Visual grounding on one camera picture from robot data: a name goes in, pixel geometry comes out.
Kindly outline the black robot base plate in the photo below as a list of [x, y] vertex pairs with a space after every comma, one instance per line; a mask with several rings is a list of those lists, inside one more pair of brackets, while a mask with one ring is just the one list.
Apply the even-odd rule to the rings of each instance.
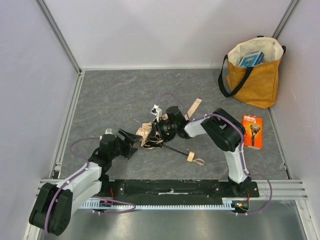
[[101, 197], [131, 204], [182, 204], [182, 203], [220, 203], [223, 198], [260, 196], [256, 182], [250, 182], [247, 190], [235, 195], [228, 181], [213, 179], [116, 179], [102, 185]]

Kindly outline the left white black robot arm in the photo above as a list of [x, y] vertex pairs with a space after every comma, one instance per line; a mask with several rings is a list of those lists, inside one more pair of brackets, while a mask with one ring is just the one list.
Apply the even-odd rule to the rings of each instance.
[[39, 190], [28, 222], [47, 234], [61, 235], [68, 227], [74, 212], [89, 198], [101, 192], [108, 183], [107, 171], [112, 161], [122, 156], [129, 159], [137, 148], [134, 144], [143, 137], [118, 130], [99, 137], [99, 146], [85, 164], [65, 180], [45, 183]]

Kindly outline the orange razor package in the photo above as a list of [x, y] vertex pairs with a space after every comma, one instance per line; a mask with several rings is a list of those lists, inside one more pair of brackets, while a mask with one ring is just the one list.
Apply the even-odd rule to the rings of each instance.
[[263, 119], [254, 115], [244, 114], [242, 125], [245, 129], [244, 146], [261, 149], [263, 147]]

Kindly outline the blue razor box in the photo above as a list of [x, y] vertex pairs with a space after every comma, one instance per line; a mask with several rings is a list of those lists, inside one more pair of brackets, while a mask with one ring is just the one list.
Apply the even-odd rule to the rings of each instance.
[[263, 58], [264, 53], [262, 51], [252, 52], [250, 54], [245, 55], [238, 64], [240, 68], [249, 68], [259, 65]]

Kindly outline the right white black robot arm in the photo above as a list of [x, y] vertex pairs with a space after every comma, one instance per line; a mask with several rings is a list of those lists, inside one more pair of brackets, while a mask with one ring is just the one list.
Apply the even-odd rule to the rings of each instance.
[[186, 119], [177, 106], [166, 110], [167, 118], [160, 117], [152, 122], [152, 130], [165, 142], [176, 135], [191, 139], [207, 134], [214, 144], [224, 152], [228, 166], [228, 182], [233, 194], [247, 191], [251, 176], [244, 157], [243, 125], [222, 108], [197, 119]]

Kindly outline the beige folding umbrella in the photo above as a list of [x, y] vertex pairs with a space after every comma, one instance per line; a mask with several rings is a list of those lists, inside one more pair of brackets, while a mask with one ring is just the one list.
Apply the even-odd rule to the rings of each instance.
[[[160, 120], [168, 120], [169, 117], [167, 114], [162, 114], [162, 117], [160, 117]], [[175, 152], [178, 152], [184, 156], [186, 156], [186, 160], [190, 163], [196, 163], [200, 166], [203, 166], [206, 162], [201, 158], [195, 158], [195, 153], [190, 151], [189, 153], [185, 153], [182, 151], [179, 151], [177, 149], [174, 149], [172, 147], [169, 147], [165, 145], [165, 141], [159, 139], [159, 136], [156, 135], [155, 131], [153, 130], [152, 122], [155, 122], [155, 118], [149, 122], [149, 123], [143, 123], [141, 127], [136, 131], [137, 135], [140, 135], [142, 137], [140, 146], [144, 149], [160, 149], [162, 147], [166, 147], [170, 150], [173, 150]]]

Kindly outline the mustard tote bag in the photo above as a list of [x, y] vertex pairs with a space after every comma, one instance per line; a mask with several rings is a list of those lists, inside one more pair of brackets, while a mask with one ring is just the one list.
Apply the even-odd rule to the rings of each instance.
[[[286, 46], [275, 38], [265, 36], [237, 44], [223, 58], [223, 62], [227, 63], [226, 83], [229, 90], [225, 87], [221, 71], [217, 82], [222, 95], [261, 109], [273, 106], [277, 100], [279, 66], [286, 50]], [[245, 56], [259, 52], [263, 53], [259, 64], [240, 66]]]

